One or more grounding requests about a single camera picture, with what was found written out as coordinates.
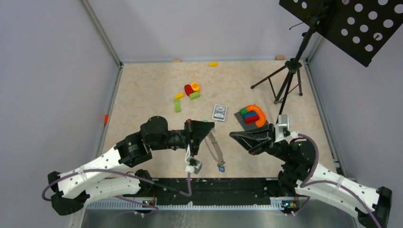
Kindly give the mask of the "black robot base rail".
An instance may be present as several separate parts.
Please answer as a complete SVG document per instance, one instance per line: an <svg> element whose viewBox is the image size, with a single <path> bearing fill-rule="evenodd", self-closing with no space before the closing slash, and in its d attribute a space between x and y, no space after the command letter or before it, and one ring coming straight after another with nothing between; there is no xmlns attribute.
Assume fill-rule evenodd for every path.
<svg viewBox="0 0 403 228"><path fill-rule="evenodd" d="M284 197L277 180L266 178L195 178L190 180L192 195L186 178L160 178L156 185L141 183L134 197L149 197L160 206L179 206L190 202L195 206L253 206L268 205L273 197Z"/></svg>

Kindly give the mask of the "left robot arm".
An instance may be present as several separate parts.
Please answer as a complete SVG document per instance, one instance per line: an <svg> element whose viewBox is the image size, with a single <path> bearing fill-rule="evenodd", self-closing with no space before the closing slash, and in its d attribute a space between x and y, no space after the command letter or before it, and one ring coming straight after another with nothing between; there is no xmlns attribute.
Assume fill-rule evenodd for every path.
<svg viewBox="0 0 403 228"><path fill-rule="evenodd" d="M94 160L72 171L49 173L42 198L51 202L57 214L64 216L110 197L137 193L147 196L155 184L148 173L141 171L136 176L126 171L152 159L153 151L184 149L187 177L198 174L202 162L195 155L214 127L213 122L188 119L182 130L168 130L164 117L153 116L140 126L140 131L125 137Z"/></svg>

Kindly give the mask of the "perforated metal keyring plate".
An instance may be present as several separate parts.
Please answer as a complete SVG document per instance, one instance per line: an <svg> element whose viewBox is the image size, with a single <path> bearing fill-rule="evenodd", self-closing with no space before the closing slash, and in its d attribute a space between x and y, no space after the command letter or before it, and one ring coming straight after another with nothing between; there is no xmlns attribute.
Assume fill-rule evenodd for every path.
<svg viewBox="0 0 403 228"><path fill-rule="evenodd" d="M204 139L207 149L209 150L211 156L216 161L217 166L223 166L225 164L222 150L214 136L214 131L210 131L206 138Z"/></svg>

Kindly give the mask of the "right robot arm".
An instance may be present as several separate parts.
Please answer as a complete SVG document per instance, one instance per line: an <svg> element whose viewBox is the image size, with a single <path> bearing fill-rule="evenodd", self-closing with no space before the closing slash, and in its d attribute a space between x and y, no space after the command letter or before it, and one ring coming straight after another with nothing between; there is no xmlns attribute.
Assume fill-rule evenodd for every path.
<svg viewBox="0 0 403 228"><path fill-rule="evenodd" d="M284 162L278 174L281 194L319 200L357 218L366 228L387 227L392 191L366 187L327 169L319 163L318 147L310 137L291 132L284 123L229 136L251 155L266 152Z"/></svg>

